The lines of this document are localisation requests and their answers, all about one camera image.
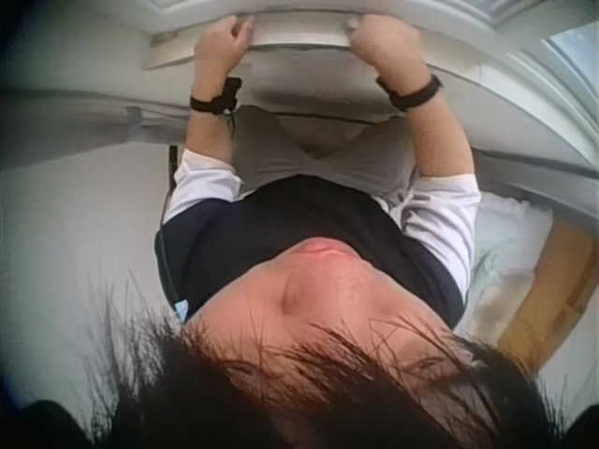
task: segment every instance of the lips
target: lips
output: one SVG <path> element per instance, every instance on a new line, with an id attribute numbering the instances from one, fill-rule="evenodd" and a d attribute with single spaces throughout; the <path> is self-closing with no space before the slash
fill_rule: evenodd
<path id="1" fill-rule="evenodd" d="M 302 243 L 293 247 L 289 253 L 294 254 L 343 254 L 355 258 L 360 258 L 359 254 L 350 246 L 335 239 L 313 238 L 304 240 Z"/>

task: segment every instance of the black watch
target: black watch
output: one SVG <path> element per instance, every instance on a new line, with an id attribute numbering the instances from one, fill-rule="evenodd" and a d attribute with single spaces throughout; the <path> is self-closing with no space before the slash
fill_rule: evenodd
<path id="1" fill-rule="evenodd" d="M 437 76 L 432 75 L 429 83 L 422 89 L 414 92 L 413 94 L 401 96 L 398 95 L 397 92 L 389 89 L 389 87 L 380 77 L 376 80 L 376 82 L 385 90 L 385 92 L 388 93 L 389 99 L 391 100 L 393 106 L 399 110 L 402 110 L 403 112 L 407 111 L 408 109 L 424 105 L 431 100 L 443 86 L 443 83 L 437 78 Z"/>
<path id="2" fill-rule="evenodd" d="M 197 112 L 211 112 L 220 115 L 226 110 L 230 113 L 237 107 L 237 91 L 241 88 L 241 78 L 227 78 L 223 93 L 212 101 L 199 101 L 193 96 L 189 98 L 189 106 Z"/>

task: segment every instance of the black hair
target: black hair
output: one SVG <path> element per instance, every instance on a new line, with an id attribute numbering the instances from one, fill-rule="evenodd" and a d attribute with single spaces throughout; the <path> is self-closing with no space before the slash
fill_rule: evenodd
<path id="1" fill-rule="evenodd" d="M 289 382 L 221 357 L 206 330 L 168 320 L 127 328 L 124 344 L 107 344 L 89 432 L 96 447 L 515 449 L 557 447 L 562 438 L 562 419 L 532 375 L 496 349 L 452 335 L 412 329 L 442 356 L 406 365 L 321 328 L 322 343 L 277 352 L 293 366 Z M 450 372 L 434 369 L 447 361 Z M 407 382 L 415 376 L 417 391 Z"/>

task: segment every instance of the thigh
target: thigh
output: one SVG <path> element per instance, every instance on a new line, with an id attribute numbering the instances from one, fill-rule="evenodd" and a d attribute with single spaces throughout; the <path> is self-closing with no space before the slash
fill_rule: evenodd
<path id="1" fill-rule="evenodd" d="M 243 192 L 297 175 L 307 163 L 308 155 L 275 116 L 257 107 L 244 106 L 237 111 L 233 166 L 243 180 Z"/>
<path id="2" fill-rule="evenodd" d="M 318 169 L 323 178 L 388 199 L 405 196 L 415 167 L 407 123 L 394 117 L 364 129 Z"/>

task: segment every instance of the small blue tag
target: small blue tag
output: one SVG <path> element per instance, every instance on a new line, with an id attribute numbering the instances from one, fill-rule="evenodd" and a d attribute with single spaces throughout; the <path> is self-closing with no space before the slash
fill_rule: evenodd
<path id="1" fill-rule="evenodd" d="M 175 304 L 175 316 L 177 317 L 177 319 L 179 319 L 179 321 L 181 321 L 183 323 L 185 322 L 188 311 L 189 311 L 189 304 L 187 303 L 187 299 L 184 299 L 183 301 L 179 301 L 178 303 Z"/>

